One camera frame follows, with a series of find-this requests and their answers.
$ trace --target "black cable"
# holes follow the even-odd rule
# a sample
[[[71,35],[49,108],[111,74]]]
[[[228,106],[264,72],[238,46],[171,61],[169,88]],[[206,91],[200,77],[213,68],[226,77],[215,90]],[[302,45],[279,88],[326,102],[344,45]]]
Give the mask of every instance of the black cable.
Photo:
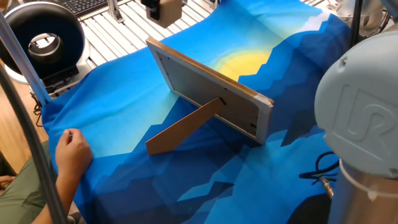
[[[351,23],[351,40],[349,48],[354,47],[359,41],[359,25],[361,23],[361,10],[363,0],[355,0],[353,22]]]
[[[386,16],[384,17],[383,23],[380,26],[379,34],[386,28],[388,21],[390,20],[391,14],[387,12]]]
[[[39,100],[36,99],[33,93],[30,93],[30,95],[32,96],[33,100],[35,100],[36,102],[35,108],[33,109],[33,114],[38,116],[36,120],[36,126],[43,127],[43,124],[39,124],[40,118],[42,117],[42,104]]]
[[[320,180],[321,176],[324,176],[326,178],[326,180],[336,181],[335,178],[330,178],[330,177],[334,176],[334,175],[337,175],[337,174],[326,174],[326,173],[336,169],[339,166],[339,162],[338,161],[335,162],[330,167],[327,167],[325,169],[319,169],[319,163],[322,160],[322,158],[324,158],[327,155],[332,155],[332,154],[334,154],[334,152],[325,152],[325,153],[321,154],[320,156],[318,156],[318,159],[315,162],[315,171],[306,172],[306,173],[300,174],[300,175],[298,175],[298,177],[300,177],[301,179],[313,179],[313,180],[316,180],[312,184],[316,184]]]
[[[30,121],[24,105],[19,98],[17,91],[12,85],[7,73],[0,67],[0,85],[2,86],[12,109],[15,111],[19,123],[22,126],[26,140],[28,142],[34,164],[39,175],[40,184],[44,189],[45,198],[49,205],[52,220],[56,224],[68,224],[67,214],[63,209],[57,190],[55,188],[55,178],[50,172],[49,162],[44,154],[39,137]]]

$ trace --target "blue cloth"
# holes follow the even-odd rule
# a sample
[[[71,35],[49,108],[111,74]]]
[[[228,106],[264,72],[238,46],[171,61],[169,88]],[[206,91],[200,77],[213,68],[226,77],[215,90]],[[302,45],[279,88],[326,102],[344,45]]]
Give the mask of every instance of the blue cloth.
[[[43,108],[53,161],[67,128],[81,129],[93,150],[75,197],[87,223],[285,223],[323,193],[298,175],[330,150],[313,101],[348,36],[339,19],[298,0],[223,0],[204,21],[163,40],[219,71],[253,54],[269,57],[258,71],[238,74],[275,101],[265,146],[212,118],[174,152],[148,156],[145,142],[195,106],[169,91],[148,48],[94,69]]]

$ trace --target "metal connector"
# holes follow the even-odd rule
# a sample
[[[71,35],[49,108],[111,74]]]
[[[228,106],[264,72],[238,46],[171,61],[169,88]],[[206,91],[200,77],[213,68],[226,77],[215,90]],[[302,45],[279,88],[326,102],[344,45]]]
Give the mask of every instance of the metal connector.
[[[324,176],[321,176],[319,179],[322,183],[323,188],[326,190],[326,193],[330,197],[330,200],[332,200],[335,191],[331,187],[329,180],[326,180],[326,178]]]

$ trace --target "person's hand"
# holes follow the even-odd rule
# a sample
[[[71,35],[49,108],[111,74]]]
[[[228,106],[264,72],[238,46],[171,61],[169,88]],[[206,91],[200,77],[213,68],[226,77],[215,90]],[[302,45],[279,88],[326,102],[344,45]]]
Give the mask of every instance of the person's hand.
[[[92,159],[93,153],[81,131],[79,129],[66,129],[55,150],[58,176],[70,177],[80,181]]]
[[[15,177],[11,177],[8,175],[0,177],[0,190],[5,190],[14,179]]]

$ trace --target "keyboard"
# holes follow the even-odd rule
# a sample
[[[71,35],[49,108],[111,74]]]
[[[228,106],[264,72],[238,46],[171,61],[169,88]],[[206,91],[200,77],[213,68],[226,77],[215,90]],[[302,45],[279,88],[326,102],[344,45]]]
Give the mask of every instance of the keyboard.
[[[77,17],[87,15],[108,5],[107,0],[60,0],[59,3]]]

